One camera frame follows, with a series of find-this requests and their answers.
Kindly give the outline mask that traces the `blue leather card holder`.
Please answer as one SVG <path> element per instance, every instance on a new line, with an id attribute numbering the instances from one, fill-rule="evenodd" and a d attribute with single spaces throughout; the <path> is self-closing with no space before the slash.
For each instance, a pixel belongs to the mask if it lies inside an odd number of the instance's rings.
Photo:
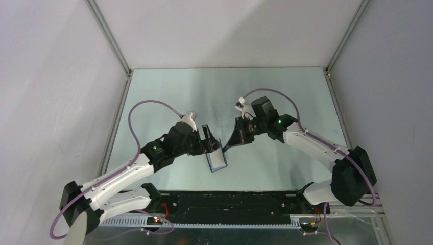
<path id="1" fill-rule="evenodd" d="M 206 160 L 212 173 L 222 170 L 228 166 L 221 141 L 218 140 L 218 143 L 219 145 L 215 151 L 206 153 Z"/>

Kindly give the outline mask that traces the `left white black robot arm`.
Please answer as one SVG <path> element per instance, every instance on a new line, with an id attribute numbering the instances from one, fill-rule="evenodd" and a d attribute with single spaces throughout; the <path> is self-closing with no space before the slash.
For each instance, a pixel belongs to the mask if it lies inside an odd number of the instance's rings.
<path id="1" fill-rule="evenodd" d="M 205 155 L 212 172 L 227 166 L 221 142 L 208 125 L 202 127 L 205 138 L 185 122 L 178 122 L 168 133 L 138 149 L 133 159 L 117 169 L 85 184 L 71 181 L 64 186 L 60 216 L 72 226 L 78 216 L 87 213 L 86 233 L 103 221 L 135 210 L 156 212 L 162 208 L 161 194 L 151 183 L 132 191 L 124 188 L 174 163 L 183 156 Z"/>

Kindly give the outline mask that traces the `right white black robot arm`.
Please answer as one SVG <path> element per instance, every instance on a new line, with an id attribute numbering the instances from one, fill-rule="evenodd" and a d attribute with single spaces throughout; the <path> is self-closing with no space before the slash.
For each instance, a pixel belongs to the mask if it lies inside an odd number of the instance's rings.
<path id="1" fill-rule="evenodd" d="M 301 212 L 311 213 L 318 204 L 334 201 L 354 206 L 376 184 L 368 153 L 363 148 L 350 149 L 313 135 L 301 128 L 298 119 L 280 115 L 266 96 L 250 104 L 241 97 L 235 107 L 241 115 L 235 118 L 234 130 L 223 151 L 250 144 L 256 136 L 266 134 L 314 157 L 330 171 L 330 180 L 308 183 L 298 191 L 297 207 Z"/>

